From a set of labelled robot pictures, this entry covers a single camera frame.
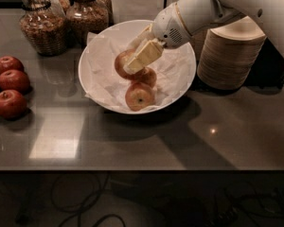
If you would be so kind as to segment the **white gripper with vent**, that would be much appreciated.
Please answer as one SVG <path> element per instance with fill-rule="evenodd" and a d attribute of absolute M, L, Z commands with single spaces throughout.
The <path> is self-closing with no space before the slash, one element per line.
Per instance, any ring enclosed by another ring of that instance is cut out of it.
<path fill-rule="evenodd" d="M 127 46 L 135 51 L 126 61 L 126 72 L 136 74 L 158 60 L 164 47 L 174 49 L 190 41 L 191 35 L 182 21 L 180 10 L 172 3 L 155 17 L 152 25 L 146 26 Z"/>

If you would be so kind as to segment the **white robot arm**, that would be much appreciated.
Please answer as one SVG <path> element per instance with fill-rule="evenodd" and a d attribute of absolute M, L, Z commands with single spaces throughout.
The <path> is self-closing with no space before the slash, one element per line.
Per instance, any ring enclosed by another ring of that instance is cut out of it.
<path fill-rule="evenodd" d="M 161 10 L 131 43 L 135 50 L 125 63 L 133 75 L 157 61 L 165 48 L 175 49 L 203 29 L 250 17 L 284 59 L 284 0 L 178 0 Z"/>

